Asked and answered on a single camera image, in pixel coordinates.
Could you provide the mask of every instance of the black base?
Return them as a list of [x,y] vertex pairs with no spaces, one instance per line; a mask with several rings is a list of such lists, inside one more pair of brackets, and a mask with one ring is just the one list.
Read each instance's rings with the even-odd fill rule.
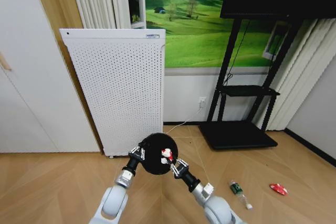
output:
[[225,121],[202,124],[199,129],[215,150],[275,147],[278,145],[249,121]]

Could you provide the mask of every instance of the red toy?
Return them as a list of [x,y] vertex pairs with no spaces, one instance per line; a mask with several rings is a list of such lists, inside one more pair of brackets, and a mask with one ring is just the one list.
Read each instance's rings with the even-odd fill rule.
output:
[[280,193],[281,195],[287,195],[287,190],[284,188],[284,186],[280,184],[270,184],[270,188],[272,188],[274,191]]
[[173,153],[169,148],[161,150],[161,154],[162,154],[162,156],[168,158],[170,160],[170,162],[173,162]]

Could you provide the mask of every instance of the wooden floor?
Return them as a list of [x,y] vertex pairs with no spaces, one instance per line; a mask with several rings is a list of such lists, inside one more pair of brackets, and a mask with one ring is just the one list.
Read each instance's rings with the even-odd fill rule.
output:
[[[336,223],[336,169],[284,132],[270,132],[276,148],[212,151],[197,126],[170,134],[179,157],[203,184],[215,186],[248,223]],[[0,223],[87,223],[127,158],[98,153],[0,155]],[[253,210],[228,187],[242,186]],[[281,183],[287,196],[270,183]],[[141,165],[120,223],[207,223],[202,208],[172,173],[154,176]]]

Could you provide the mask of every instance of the landscape poster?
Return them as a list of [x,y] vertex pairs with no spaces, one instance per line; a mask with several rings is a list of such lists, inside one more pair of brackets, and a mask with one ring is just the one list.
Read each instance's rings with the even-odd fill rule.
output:
[[[223,0],[146,0],[147,28],[166,29],[166,68],[221,66],[233,23],[232,19],[219,17],[222,3]],[[233,56],[247,24],[248,20],[243,20]],[[273,26],[270,21],[250,22],[234,67],[271,64],[263,52]]]

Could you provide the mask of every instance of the plastic bottle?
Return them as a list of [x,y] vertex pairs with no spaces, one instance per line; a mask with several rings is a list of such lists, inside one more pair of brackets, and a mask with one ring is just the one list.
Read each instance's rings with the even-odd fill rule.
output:
[[246,196],[243,194],[243,189],[240,187],[240,185],[235,182],[233,179],[230,180],[229,186],[233,193],[237,195],[238,199],[245,205],[245,207],[250,210],[252,209],[252,205],[248,202]]

